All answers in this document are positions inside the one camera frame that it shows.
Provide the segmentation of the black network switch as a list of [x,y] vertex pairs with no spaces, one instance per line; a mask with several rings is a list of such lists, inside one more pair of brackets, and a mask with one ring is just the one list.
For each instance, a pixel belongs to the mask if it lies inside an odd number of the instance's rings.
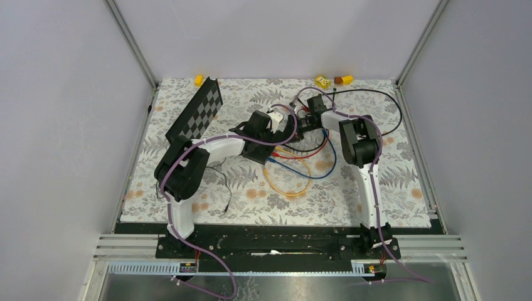
[[274,149],[274,145],[263,145],[256,142],[246,141],[241,155],[248,160],[265,165]]

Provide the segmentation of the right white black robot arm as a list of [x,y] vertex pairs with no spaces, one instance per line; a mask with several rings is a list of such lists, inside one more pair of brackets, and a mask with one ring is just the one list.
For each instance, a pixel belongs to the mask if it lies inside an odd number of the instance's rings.
[[322,128],[340,134],[345,162],[354,167],[361,204],[360,250],[365,257],[376,258],[392,242],[391,226],[379,202],[378,161],[382,153],[382,136],[369,115],[348,115],[327,108],[323,96],[307,99],[309,117],[299,119],[303,132]]

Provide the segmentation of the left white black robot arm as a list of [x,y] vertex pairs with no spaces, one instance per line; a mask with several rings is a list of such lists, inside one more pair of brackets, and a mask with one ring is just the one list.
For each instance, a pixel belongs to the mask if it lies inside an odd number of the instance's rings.
[[279,129],[283,115],[271,111],[254,111],[251,117],[227,133],[208,139],[191,140],[182,135],[171,143],[154,175],[159,190],[168,202],[168,232],[174,236],[171,250],[181,258],[194,252],[194,231],[191,201],[202,181],[205,170],[213,161],[242,156],[264,165],[275,147],[289,142],[297,133],[295,114],[287,117]]

